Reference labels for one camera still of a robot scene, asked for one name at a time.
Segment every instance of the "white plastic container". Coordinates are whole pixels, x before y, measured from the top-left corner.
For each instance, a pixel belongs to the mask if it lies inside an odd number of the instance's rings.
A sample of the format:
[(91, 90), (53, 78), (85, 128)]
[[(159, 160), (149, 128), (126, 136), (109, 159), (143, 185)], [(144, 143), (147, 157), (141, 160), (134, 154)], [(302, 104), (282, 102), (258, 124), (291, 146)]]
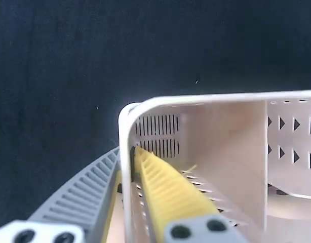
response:
[(150, 242), (136, 145), (197, 165), (185, 176), (250, 242), (311, 242), (311, 91), (153, 98), (126, 106), (119, 131), (126, 242)]

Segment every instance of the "perforated panel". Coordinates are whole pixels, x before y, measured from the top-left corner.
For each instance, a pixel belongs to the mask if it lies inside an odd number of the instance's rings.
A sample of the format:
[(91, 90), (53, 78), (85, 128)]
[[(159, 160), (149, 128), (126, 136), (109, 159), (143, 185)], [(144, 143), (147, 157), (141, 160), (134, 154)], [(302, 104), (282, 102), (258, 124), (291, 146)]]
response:
[(311, 198), (311, 98), (272, 100), (267, 109), (268, 181)]
[(174, 114), (146, 115), (135, 122), (135, 145), (160, 158), (176, 158), (180, 153), (180, 120)]

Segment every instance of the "gray plastic part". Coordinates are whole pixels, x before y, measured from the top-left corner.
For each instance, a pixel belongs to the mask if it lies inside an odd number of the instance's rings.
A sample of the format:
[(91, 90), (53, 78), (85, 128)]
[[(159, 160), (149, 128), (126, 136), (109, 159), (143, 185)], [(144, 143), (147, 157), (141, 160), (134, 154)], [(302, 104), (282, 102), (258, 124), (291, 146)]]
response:
[(86, 166), (53, 193), (28, 221), (74, 224), (87, 243), (101, 242), (120, 169), (119, 148)]
[[(211, 231), (207, 223), (211, 220), (222, 222), (226, 226), (225, 231)], [(174, 238), (172, 230), (176, 226), (187, 227), (190, 231), (190, 236), (187, 238)], [(247, 243), (248, 241), (231, 226), (229, 221), (221, 215), (207, 215), (196, 218), (182, 219), (170, 222), (165, 229), (164, 243)]]

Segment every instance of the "dark blue fabric backdrop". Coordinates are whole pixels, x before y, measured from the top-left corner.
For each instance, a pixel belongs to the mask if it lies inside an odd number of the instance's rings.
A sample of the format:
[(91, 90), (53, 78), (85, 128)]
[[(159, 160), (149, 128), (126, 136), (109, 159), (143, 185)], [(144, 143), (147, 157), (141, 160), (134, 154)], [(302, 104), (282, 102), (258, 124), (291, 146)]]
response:
[(0, 225), (117, 146), (130, 102), (298, 89), (311, 1), (0, 0)]

